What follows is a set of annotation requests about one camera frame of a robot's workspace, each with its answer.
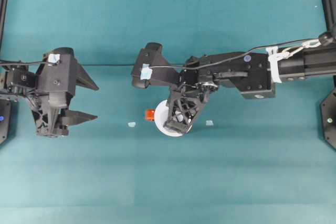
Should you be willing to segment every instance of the black cable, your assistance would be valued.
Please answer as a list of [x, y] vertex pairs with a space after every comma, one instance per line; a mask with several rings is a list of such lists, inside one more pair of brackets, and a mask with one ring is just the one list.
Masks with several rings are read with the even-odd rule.
[[2, 66], [31, 66], [31, 65], [52, 65], [55, 66], [55, 63], [51, 63], [48, 61], [34, 61], [34, 62], [15, 62], [15, 61], [2, 61], [0, 60], [0, 67]]
[[184, 66], [178, 66], [178, 65], [166, 65], [165, 66], [165, 65], [163, 65], [163, 66], [149, 66], [149, 68], [181, 68], [181, 69], [185, 69], [185, 70], [198, 70], [198, 69], [201, 69], [201, 68], [212, 67], [212, 66], [215, 66], [215, 65], [219, 65], [219, 64], [225, 63], [227, 61], [231, 61], [231, 60], [236, 60], [236, 59], [242, 58], [242, 57], [250, 54], [251, 52], [253, 52], [255, 50], [258, 50], [258, 49], [263, 49], [263, 48], [267, 48], [267, 47], [284, 46], [284, 45], [287, 45], [287, 44], [305, 42], [305, 41], [308, 41], [308, 40], [313, 40], [313, 39], [299, 39], [299, 40], [292, 40], [292, 41], [278, 43], [278, 44], [273, 44], [273, 45], [268, 45], [268, 46], [254, 47], [254, 48], [248, 50], [247, 52], [245, 52], [245, 53], [243, 53], [241, 55], [230, 57], [230, 58], [218, 61], [218, 62], [201, 65], [201, 66], [198, 66], [198, 67], [184, 67]]

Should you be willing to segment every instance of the small orange cube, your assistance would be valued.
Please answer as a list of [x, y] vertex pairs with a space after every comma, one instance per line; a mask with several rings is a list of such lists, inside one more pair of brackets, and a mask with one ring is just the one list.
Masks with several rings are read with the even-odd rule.
[[148, 109], [145, 111], [145, 120], [149, 121], [149, 122], [153, 122], [154, 121], [154, 109]]

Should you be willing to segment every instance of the white disc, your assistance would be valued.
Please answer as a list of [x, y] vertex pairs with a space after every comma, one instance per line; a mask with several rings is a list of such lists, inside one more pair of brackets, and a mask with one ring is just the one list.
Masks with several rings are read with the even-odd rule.
[[172, 129], [166, 129], [165, 127], [163, 127], [164, 123], [167, 121], [168, 119], [168, 112], [169, 112], [169, 108], [166, 106], [167, 104], [167, 100], [164, 100], [162, 102], [159, 103], [159, 105], [156, 107], [155, 112], [154, 112], [154, 122], [156, 127], [165, 135], [167, 136], [183, 136], [182, 133], [177, 132], [175, 130]]

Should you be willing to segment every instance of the teal surface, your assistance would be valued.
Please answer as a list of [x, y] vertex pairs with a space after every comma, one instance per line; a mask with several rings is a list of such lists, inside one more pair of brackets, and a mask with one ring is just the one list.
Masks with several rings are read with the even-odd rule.
[[325, 29], [321, 0], [8, 0], [3, 59], [59, 46], [84, 64], [133, 64], [155, 41], [172, 63], [247, 50]]
[[318, 112], [330, 78], [279, 85], [264, 101], [222, 88], [190, 134], [170, 138], [143, 119], [166, 88], [130, 88], [131, 67], [86, 70], [101, 89], [78, 88], [72, 109], [99, 118], [69, 137], [36, 137], [19, 103], [15, 137], [0, 149], [6, 223], [335, 220], [336, 152]]
[[[8, 0], [1, 58], [70, 46], [81, 63], [128, 64], [154, 40], [182, 62], [324, 30], [321, 0]], [[85, 66], [100, 90], [79, 87], [71, 109], [98, 119], [68, 137], [35, 136], [16, 104], [0, 147], [1, 223], [336, 222], [336, 151], [318, 108], [331, 78], [277, 85], [262, 101], [221, 88], [189, 134], [169, 138], [143, 118], [168, 89], [131, 87], [131, 68]]]

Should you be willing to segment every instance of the white cable tie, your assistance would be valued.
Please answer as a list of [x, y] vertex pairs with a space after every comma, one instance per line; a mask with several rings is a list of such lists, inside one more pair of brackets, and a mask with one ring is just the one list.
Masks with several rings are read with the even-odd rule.
[[290, 52], [278, 52], [278, 47], [267, 47], [266, 51], [268, 52], [268, 61], [270, 63], [272, 81], [282, 83], [279, 76], [278, 61], [287, 59], [290, 56]]

